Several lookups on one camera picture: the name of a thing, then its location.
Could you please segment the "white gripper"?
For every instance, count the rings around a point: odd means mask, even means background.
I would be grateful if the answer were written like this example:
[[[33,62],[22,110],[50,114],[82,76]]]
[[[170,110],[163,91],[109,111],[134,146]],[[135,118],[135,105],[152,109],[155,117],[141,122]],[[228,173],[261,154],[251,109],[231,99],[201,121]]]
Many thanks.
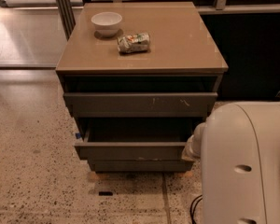
[[[202,138],[203,138],[203,130],[205,128],[205,124],[199,124],[192,136],[187,140],[184,149],[182,151],[181,159],[184,161],[194,161],[195,159],[199,159],[201,157],[201,149],[202,149]]]

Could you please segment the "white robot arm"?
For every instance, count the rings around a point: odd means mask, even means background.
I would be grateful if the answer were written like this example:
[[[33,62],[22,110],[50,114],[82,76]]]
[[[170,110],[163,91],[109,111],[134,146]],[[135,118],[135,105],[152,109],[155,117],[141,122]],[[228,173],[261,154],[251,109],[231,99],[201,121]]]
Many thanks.
[[[280,102],[217,108],[185,144],[196,158],[203,224],[280,224]]]

